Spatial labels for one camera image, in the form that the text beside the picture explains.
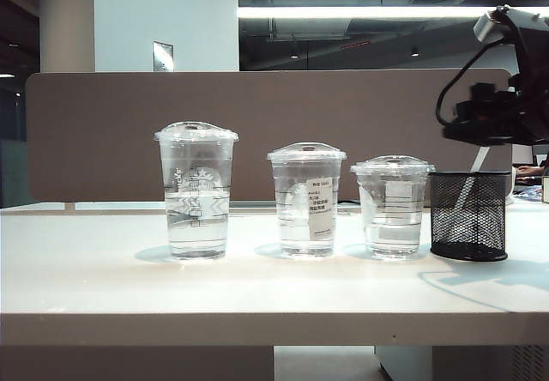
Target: person's hand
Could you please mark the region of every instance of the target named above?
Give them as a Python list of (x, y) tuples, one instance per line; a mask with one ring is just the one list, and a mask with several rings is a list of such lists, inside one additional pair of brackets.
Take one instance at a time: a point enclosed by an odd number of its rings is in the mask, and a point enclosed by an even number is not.
[(543, 175), (543, 171), (545, 168), (543, 166), (519, 166), (516, 169), (516, 177), (517, 178), (524, 178), (524, 177), (539, 177)]

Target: floor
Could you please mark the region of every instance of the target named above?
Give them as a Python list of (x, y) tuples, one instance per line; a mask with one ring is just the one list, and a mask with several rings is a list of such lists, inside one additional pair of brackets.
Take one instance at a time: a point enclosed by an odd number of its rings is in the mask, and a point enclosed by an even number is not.
[(274, 347), (275, 381), (385, 381), (374, 347)]

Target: black cable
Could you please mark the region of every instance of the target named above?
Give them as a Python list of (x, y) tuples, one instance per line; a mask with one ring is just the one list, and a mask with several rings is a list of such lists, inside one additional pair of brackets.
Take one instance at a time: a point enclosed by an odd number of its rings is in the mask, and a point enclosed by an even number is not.
[(444, 96), (446, 95), (446, 93), (450, 90), (450, 88), (452, 88), (455, 85), (456, 82), (458, 82), (460, 80), (460, 78), (463, 76), (463, 74), (465, 72), (467, 72), (467, 70), (469, 68), (471, 68), (471, 65), (473, 65), (475, 62), (477, 62), (477, 60), (482, 55), (484, 55), (484, 52), (488, 51), (489, 49), (493, 48), (494, 46), (502, 45), (502, 44), (507, 43), (507, 42), (509, 42), (508, 39), (502, 38), (500, 40), (496, 40), (495, 42), (491, 42), (490, 44), (487, 44), (487, 45), (483, 46), (482, 49), (480, 49), (480, 51), (478, 51), (478, 53), (474, 57), (472, 57), (471, 60), (469, 60), (469, 62), (467, 62), (465, 64), (465, 66), (457, 73), (457, 75), (454, 77), (454, 79), (452, 79), (448, 83), (448, 85), (446, 85), (444, 87), (444, 89), (442, 90), (442, 92), (438, 96), (437, 107), (435, 108), (435, 116), (437, 117), (437, 121), (441, 125), (444, 125), (444, 126), (449, 125), (449, 122), (447, 120), (445, 120), (440, 114), (440, 109), (442, 107)]

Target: clear plastic cup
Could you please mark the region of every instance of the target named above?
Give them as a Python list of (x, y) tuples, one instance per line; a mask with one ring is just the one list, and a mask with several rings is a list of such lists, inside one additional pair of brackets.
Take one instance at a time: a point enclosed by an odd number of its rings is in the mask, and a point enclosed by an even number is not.
[(406, 258), (419, 248), (427, 162), (380, 156), (351, 166), (357, 174), (366, 245), (379, 258)]
[(332, 254), (341, 161), (346, 157), (339, 149), (317, 142), (294, 143), (267, 155), (273, 164), (285, 255)]
[(204, 122), (177, 122), (160, 143), (168, 239), (183, 259), (225, 255), (232, 145), (238, 135)]

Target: gray partition panel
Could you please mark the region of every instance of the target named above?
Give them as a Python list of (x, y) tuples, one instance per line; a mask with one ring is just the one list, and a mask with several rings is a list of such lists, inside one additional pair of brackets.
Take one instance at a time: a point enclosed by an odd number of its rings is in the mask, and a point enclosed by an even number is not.
[[(41, 201), (163, 199), (153, 133), (184, 120), (239, 133), (232, 199), (274, 199), (267, 152), (326, 142), (347, 152), (340, 198), (357, 198), (349, 166), (409, 154), (439, 169), (467, 170), (478, 147), (443, 139), (434, 116), (456, 70), (341, 70), (37, 74), (27, 82), (31, 192)], [(470, 70), (446, 113), (474, 82), (506, 88), (504, 70)], [(492, 148), (483, 169), (508, 169), (510, 147)]]

